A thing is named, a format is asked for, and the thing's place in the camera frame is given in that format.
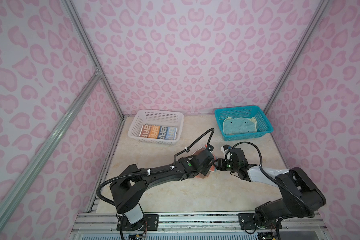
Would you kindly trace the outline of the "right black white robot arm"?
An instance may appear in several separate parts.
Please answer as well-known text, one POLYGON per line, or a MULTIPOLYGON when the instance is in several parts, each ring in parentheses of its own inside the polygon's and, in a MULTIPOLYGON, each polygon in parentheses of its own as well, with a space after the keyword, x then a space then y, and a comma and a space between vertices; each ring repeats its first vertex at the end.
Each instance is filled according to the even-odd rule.
POLYGON ((229 145, 224 145, 222 152, 224 158, 214 163, 217 170, 230 172, 243 181, 276 187, 282 196, 255 208, 253 219, 245 229, 275 227, 279 230, 281 220, 313 218, 315 211, 327 203, 324 194, 301 168, 277 170, 265 168, 262 163, 250 164, 242 149, 229 145))

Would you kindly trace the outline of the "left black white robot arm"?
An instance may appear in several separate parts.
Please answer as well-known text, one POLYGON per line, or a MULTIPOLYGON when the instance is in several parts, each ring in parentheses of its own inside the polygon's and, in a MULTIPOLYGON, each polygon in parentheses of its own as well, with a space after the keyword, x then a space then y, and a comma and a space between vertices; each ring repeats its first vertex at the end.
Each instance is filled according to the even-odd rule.
POLYGON ((171 165, 152 169, 139 169, 137 165, 128 166, 122 172, 124 178, 110 183, 117 213, 133 227, 142 225, 145 216, 139 201, 145 191, 168 182, 192 179, 199 174, 205 176, 214 161, 214 155, 204 149, 195 155, 179 158, 171 165))

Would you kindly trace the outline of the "red brown towel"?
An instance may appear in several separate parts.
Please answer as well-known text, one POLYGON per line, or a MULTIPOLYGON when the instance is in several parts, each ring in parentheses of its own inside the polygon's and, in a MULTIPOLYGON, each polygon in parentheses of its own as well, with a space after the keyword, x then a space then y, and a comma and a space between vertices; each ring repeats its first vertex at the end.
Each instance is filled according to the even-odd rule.
MULTIPOLYGON (((206 147, 200 147, 199 149, 197 149, 196 151, 193 152, 193 155, 198 155, 203 150, 206 150, 206 147)), ((217 171, 216 168, 213 165, 211 165, 211 167, 208 170, 208 172, 206 173, 206 175, 203 175, 202 173, 199 173, 195 178, 196 179, 205 179, 205 178, 209 177, 211 175, 211 173, 214 173, 216 171, 217 171)))

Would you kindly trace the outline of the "striped rabbit letter towel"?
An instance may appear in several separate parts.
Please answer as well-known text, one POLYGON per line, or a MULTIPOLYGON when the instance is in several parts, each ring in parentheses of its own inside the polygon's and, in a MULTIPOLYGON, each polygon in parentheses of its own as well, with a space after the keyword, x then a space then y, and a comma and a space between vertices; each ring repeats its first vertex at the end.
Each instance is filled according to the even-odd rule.
POLYGON ((143 125, 139 134, 140 138, 174 141, 178 128, 157 125, 143 125))

